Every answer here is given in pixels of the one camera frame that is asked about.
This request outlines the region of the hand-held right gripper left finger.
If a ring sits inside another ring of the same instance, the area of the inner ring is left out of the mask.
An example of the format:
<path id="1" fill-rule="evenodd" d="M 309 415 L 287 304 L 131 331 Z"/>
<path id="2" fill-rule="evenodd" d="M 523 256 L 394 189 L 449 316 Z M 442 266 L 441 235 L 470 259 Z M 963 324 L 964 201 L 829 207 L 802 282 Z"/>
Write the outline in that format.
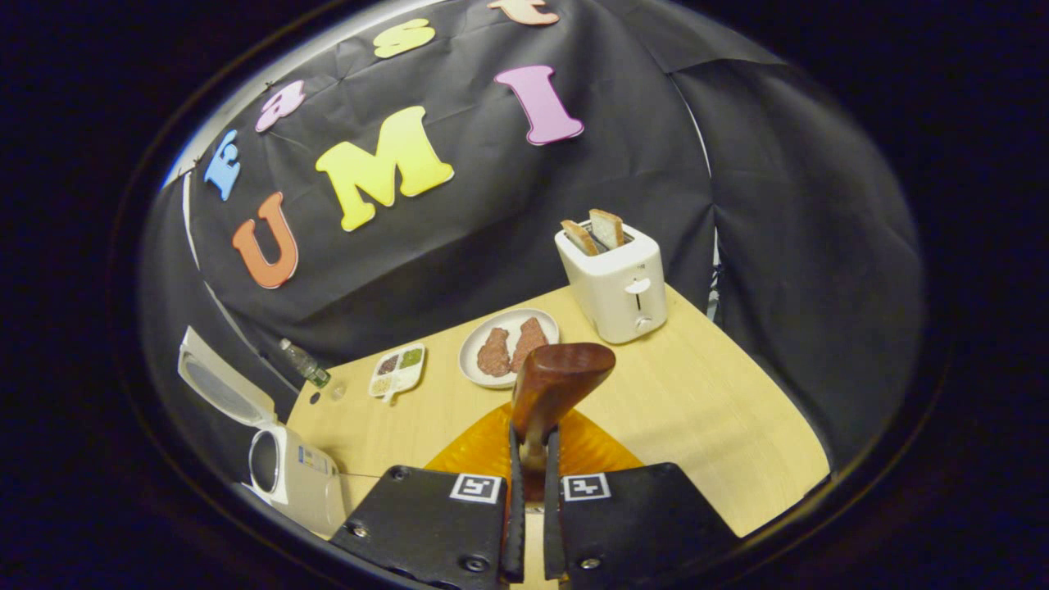
<path id="1" fill-rule="evenodd" d="M 391 466 L 331 538 L 390 574 L 442 589 L 506 589 L 524 577 L 524 485 L 504 404 L 436 456 Z"/>

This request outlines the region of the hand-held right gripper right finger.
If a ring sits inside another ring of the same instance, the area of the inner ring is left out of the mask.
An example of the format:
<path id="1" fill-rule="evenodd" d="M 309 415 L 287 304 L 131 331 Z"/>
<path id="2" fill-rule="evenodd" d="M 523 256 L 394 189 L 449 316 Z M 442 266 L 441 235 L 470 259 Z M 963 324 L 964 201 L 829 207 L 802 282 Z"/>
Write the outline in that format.
<path id="1" fill-rule="evenodd" d="M 562 589 L 667 589 L 737 549 L 678 464 L 643 464 L 580 410 L 547 454 L 544 571 Z"/>

